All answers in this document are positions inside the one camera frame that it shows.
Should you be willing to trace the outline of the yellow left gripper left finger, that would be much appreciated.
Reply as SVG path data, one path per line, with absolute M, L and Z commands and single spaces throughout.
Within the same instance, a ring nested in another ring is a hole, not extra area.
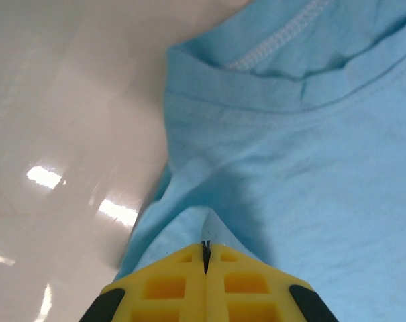
M 107 285 L 81 321 L 206 321 L 208 244 L 192 244 Z

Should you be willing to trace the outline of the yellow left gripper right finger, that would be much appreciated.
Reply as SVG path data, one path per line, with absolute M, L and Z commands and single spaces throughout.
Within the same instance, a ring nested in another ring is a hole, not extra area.
M 205 244 L 207 321 L 337 321 L 299 278 L 221 244 Z

